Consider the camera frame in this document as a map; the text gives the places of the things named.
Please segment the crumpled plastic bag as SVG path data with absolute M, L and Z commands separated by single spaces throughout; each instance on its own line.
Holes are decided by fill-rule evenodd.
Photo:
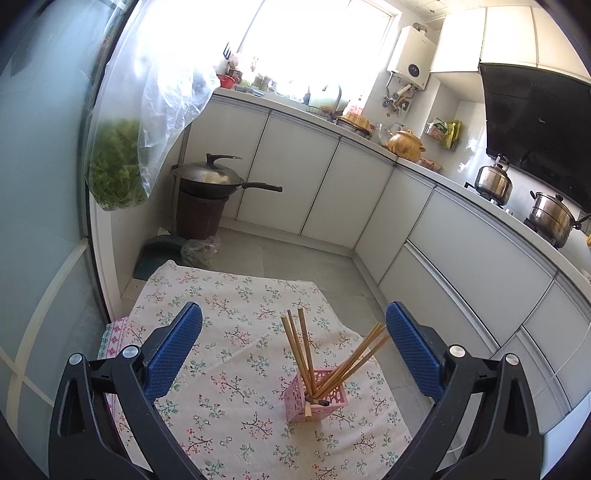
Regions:
M 221 239 L 217 236 L 187 240 L 180 249 L 181 260 L 187 267 L 211 269 L 219 248 Z

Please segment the plastic bag of greens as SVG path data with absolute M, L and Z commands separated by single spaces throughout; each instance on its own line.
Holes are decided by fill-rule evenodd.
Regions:
M 219 85 L 208 40 L 194 28 L 137 27 L 117 43 L 87 150 L 86 183 L 101 209 L 151 196 L 172 146 Z

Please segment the pink perforated utensil holder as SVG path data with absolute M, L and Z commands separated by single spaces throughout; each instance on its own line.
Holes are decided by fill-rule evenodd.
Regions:
M 335 388 L 328 391 L 322 397 L 317 397 L 305 392 L 304 381 L 300 373 L 295 373 L 287 390 L 283 393 L 284 409 L 288 423 L 301 423 L 304 421 L 304 397 L 311 396 L 317 399 L 325 399 L 331 402 L 329 407 L 319 405 L 311 406 L 313 421 L 318 422 L 335 413 L 336 410 L 349 405 L 348 397 L 342 384 L 335 384 Z

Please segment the brown clay pot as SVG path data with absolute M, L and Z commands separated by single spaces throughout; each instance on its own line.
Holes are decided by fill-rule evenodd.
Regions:
M 422 141 L 410 130 L 400 130 L 387 143 L 387 149 L 400 158 L 418 162 L 426 151 Z

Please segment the green dustpan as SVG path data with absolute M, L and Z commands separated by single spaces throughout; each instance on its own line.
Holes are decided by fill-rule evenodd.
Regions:
M 133 270 L 133 278 L 147 281 L 168 260 L 183 266 L 181 249 L 187 240 L 176 235 L 158 235 L 145 242 Z

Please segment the floral tablecloth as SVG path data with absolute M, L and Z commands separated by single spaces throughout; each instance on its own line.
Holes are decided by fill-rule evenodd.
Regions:
M 290 423 L 287 389 L 297 363 L 281 316 L 294 315 L 315 367 L 335 368 L 362 342 L 315 284 L 218 273 L 167 262 L 131 313 L 110 324 L 99 354 L 143 343 L 196 303 L 204 326 L 155 406 L 209 479 L 380 479 L 412 437 L 377 360 L 346 381 L 348 402 L 318 422 Z

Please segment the white water heater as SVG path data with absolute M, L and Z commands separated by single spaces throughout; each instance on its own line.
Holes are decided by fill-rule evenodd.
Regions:
M 387 71 L 399 75 L 419 90 L 426 88 L 436 44 L 423 31 L 404 27 L 399 34 Z

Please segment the black range hood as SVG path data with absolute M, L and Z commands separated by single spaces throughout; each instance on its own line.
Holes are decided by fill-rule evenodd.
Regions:
M 590 211 L 590 84 L 540 68 L 482 63 L 487 154 Z

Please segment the black wok with lid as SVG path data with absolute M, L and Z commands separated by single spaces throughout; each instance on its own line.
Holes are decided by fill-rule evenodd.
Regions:
M 243 180 L 235 170 L 217 164 L 221 159 L 242 160 L 242 157 L 207 153 L 204 162 L 173 166 L 171 172 L 179 179 L 179 190 L 192 197 L 207 200 L 228 198 L 239 189 L 283 192 L 282 186 Z

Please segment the dark brown bin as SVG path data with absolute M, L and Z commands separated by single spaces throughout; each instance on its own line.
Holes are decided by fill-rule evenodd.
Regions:
M 176 234 L 195 240 L 214 236 L 230 194 L 225 187 L 199 186 L 196 182 L 181 179 L 176 204 Z

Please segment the steel stock pot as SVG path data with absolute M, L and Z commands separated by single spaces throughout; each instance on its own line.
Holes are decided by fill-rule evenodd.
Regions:
M 586 214 L 576 220 L 559 194 L 551 196 L 540 191 L 530 191 L 530 196 L 534 204 L 525 219 L 525 224 L 556 249 L 563 248 L 571 231 L 580 230 L 583 223 L 590 218 L 590 215 Z

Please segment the wooden chopstick lying out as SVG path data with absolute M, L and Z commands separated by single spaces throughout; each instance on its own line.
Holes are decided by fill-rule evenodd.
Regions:
M 314 417 L 312 416 L 311 406 L 314 404 L 314 398 L 307 395 L 304 397 L 304 421 L 311 422 Z

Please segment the white kitchen cabinets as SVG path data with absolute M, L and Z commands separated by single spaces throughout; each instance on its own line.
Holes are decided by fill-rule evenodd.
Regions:
M 382 303 L 448 343 L 522 360 L 540 426 L 590 403 L 590 284 L 524 223 L 443 176 L 308 113 L 218 90 L 181 158 L 249 181 L 225 227 L 353 255 Z

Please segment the steel kettle pot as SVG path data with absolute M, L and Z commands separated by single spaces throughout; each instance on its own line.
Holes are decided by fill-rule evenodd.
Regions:
M 508 158 L 499 154 L 493 165 L 485 165 L 479 169 L 473 184 L 466 182 L 464 187 L 474 189 L 487 201 L 503 207 L 508 203 L 513 190 L 508 168 Z

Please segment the red basket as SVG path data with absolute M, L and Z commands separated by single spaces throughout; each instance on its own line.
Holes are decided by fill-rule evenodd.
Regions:
M 221 82 L 221 88 L 231 90 L 235 87 L 235 79 L 228 75 L 218 75 L 219 82 Z

